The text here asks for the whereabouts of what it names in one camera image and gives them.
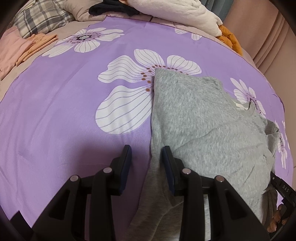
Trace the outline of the person right hand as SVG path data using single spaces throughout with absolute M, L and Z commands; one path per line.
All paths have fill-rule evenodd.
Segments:
M 277 225 L 281 223 L 282 225 L 285 225 L 287 222 L 286 219 L 281 218 L 280 211 L 282 210 L 283 204 L 279 205 L 277 208 L 277 211 L 274 213 L 274 216 L 272 217 L 269 226 L 267 227 L 267 232 L 273 233 L 277 229 Z

